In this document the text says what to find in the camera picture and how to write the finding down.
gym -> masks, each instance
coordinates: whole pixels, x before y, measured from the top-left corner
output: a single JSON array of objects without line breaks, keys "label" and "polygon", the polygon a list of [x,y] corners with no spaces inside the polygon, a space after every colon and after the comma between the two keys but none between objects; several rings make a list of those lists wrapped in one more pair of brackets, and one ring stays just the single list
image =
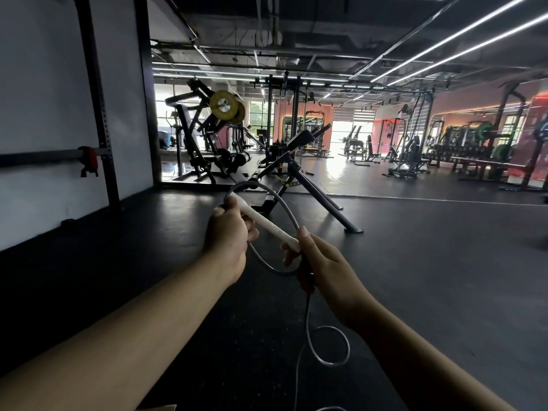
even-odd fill
[{"label": "gym", "polygon": [[[547,0],[2,5],[0,376],[191,265],[235,192],[548,409]],[[138,409],[419,409],[257,229]]]}]

gym floor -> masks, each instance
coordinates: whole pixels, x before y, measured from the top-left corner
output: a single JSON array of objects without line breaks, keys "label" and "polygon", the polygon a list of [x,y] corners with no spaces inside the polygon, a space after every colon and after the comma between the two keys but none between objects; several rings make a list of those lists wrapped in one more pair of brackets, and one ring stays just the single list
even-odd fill
[{"label": "gym floor", "polygon": [[[336,245],[370,292],[434,346],[521,411],[548,404],[548,205],[536,193],[459,182],[447,169],[388,179],[387,165],[304,159],[311,179],[337,197],[364,234],[343,227],[306,194],[287,193],[298,221]],[[259,203],[264,195],[247,193]],[[199,253],[205,222],[223,193],[147,191],[106,211],[0,253],[4,355],[0,374],[91,325]],[[276,207],[271,219],[291,224]],[[257,250],[281,265],[275,238]],[[305,295],[296,280],[266,273],[252,257],[142,406],[291,409],[303,344]],[[311,325],[337,325],[319,295]],[[348,364],[301,362],[298,409],[405,406],[364,342],[350,339]],[[329,333],[314,341],[337,360]]]}]

ceiling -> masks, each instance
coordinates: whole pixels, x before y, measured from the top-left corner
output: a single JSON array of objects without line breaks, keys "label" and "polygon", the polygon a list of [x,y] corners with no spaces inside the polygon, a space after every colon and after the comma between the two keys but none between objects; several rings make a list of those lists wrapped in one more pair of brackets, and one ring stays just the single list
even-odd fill
[{"label": "ceiling", "polygon": [[[374,60],[451,1],[149,0],[154,74],[157,80],[178,83],[198,75],[228,83],[242,97],[262,99],[260,87],[250,81],[288,70],[290,77],[301,75],[310,83],[316,99],[329,93],[325,101],[335,105],[407,102],[412,94],[367,89],[368,82],[512,0],[458,0]],[[548,68],[548,20],[398,82],[544,13],[548,0],[525,0],[375,83],[401,90],[452,90],[531,69],[541,75]]]}]

cable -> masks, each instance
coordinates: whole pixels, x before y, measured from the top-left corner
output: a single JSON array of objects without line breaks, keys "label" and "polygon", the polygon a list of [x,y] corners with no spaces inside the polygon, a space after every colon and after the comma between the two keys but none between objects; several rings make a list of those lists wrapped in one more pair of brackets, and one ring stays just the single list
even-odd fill
[{"label": "cable", "polygon": [[[267,191],[268,193],[273,195],[276,198],[276,200],[280,203],[280,205],[284,208],[285,212],[289,216],[289,219],[291,220],[291,223],[293,224],[295,229],[299,228],[299,224],[298,224],[297,220],[295,219],[295,216],[293,215],[293,213],[291,212],[291,210],[287,206],[287,203],[284,202],[284,200],[280,197],[280,195],[278,193],[276,193],[270,187],[265,186],[265,185],[263,185],[259,182],[243,181],[243,182],[237,183],[236,185],[232,186],[229,189],[229,191],[226,193],[226,196],[225,196],[224,200],[226,201],[231,193],[236,192],[238,189],[241,189],[241,188],[244,188],[244,187],[247,188],[248,186],[260,187],[261,189],[264,189],[265,191]],[[270,271],[271,273],[273,273],[275,275],[278,275],[278,276],[281,276],[281,277],[292,277],[297,273],[297,270],[284,272],[284,271],[279,271],[279,270],[275,269],[270,264],[268,264],[266,261],[264,261],[264,259],[259,255],[259,253],[255,249],[255,247],[253,247],[251,242],[248,243],[248,246],[251,249],[251,252],[257,257],[258,261],[260,263],[262,263],[264,265],[264,267],[268,271]],[[299,393],[299,364],[301,362],[301,358],[303,356],[303,352],[305,350],[306,345],[308,345],[308,347],[309,347],[310,351],[312,352],[312,355],[314,356],[314,358],[316,358],[316,360],[319,363],[321,363],[324,366],[327,366],[328,368],[336,368],[337,366],[342,366],[342,365],[346,364],[346,362],[348,362],[348,359],[350,358],[350,342],[348,341],[348,338],[346,337],[346,335],[340,329],[338,329],[334,326],[318,326],[316,328],[313,328],[312,331],[311,331],[310,327],[309,327],[309,321],[310,321],[310,294],[307,294],[307,296],[306,296],[306,307],[305,307],[305,335],[306,335],[306,339],[305,339],[305,343],[303,344],[303,346],[302,346],[302,348],[299,352],[299,356],[297,358],[297,365],[295,367],[295,401],[293,403],[293,411],[297,411],[297,398],[298,398],[298,393]],[[321,331],[323,329],[336,332],[344,340],[344,343],[346,345],[346,354],[345,354],[345,358],[342,361],[340,361],[340,362],[328,362],[327,360],[324,360],[324,359],[320,358],[318,353],[316,353],[316,350],[314,350],[314,346],[312,345],[312,340],[310,338],[310,334],[315,333],[317,331]],[[319,408],[316,411],[328,411],[328,410],[346,411],[344,408],[338,407],[338,406],[323,407],[323,408]]]}]

yellow weight plate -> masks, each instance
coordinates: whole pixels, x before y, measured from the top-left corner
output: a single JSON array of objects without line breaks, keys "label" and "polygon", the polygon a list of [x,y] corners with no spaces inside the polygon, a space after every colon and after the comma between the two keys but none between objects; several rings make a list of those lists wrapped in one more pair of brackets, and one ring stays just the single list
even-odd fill
[{"label": "yellow weight plate", "polygon": [[228,121],[238,112],[238,101],[230,92],[221,89],[211,96],[209,108],[217,118]]},{"label": "yellow weight plate", "polygon": [[243,106],[243,103],[238,102],[238,112],[234,116],[234,118],[230,119],[230,122],[233,124],[239,124],[243,121],[245,118],[245,108]]}]

